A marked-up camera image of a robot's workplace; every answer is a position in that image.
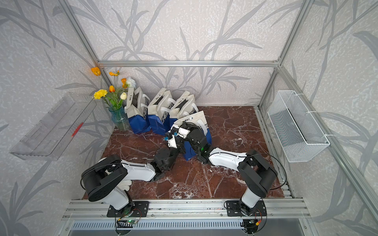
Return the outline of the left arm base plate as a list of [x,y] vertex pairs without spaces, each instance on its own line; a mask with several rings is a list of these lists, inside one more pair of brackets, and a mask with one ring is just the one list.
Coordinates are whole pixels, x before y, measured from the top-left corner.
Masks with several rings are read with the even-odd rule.
[[107,217],[108,218],[121,218],[121,217],[137,217],[143,218],[147,216],[149,201],[134,201],[128,203],[125,207],[116,210],[112,205],[109,206]]

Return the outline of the takeout bag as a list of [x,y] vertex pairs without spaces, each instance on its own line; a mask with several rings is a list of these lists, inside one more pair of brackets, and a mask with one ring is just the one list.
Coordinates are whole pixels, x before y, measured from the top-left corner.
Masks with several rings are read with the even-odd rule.
[[150,98],[142,91],[141,87],[135,89],[128,88],[128,98],[125,112],[129,119],[129,124],[135,134],[149,132],[151,126],[148,120],[148,105]]
[[207,163],[212,147],[210,129],[203,111],[178,119],[171,127],[171,134],[178,144],[183,144],[183,157],[189,161],[198,157],[201,162]]
[[148,120],[152,131],[164,135],[170,130],[169,113],[176,101],[166,88],[162,88],[148,105]]
[[175,102],[169,112],[169,124],[173,124],[181,118],[192,115],[198,112],[198,107],[195,103],[195,95],[185,91]]

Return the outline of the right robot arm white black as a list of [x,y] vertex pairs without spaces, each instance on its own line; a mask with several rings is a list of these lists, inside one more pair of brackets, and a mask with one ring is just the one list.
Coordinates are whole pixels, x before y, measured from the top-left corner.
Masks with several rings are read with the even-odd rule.
[[174,125],[171,131],[176,144],[189,142],[201,163],[237,171],[247,186],[239,200],[241,212],[245,216],[254,213],[256,204],[267,196],[278,176],[268,160],[255,150],[240,153],[215,148],[203,130],[192,123]]

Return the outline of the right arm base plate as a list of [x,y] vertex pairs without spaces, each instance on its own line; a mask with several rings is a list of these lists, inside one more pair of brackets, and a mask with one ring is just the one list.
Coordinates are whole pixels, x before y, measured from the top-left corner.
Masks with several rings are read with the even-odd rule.
[[223,207],[227,211],[229,217],[254,217],[264,218],[267,216],[266,205],[262,199],[259,199],[254,207],[248,207],[240,200],[225,201]]

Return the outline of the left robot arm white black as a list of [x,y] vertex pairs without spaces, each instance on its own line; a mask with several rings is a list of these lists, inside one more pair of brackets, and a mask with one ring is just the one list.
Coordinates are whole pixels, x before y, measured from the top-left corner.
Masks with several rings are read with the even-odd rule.
[[156,182],[162,179],[183,152],[183,144],[166,146],[158,149],[154,160],[147,164],[127,162],[117,154],[110,155],[85,170],[80,184],[90,202],[103,201],[128,214],[135,208],[128,194],[132,181]]

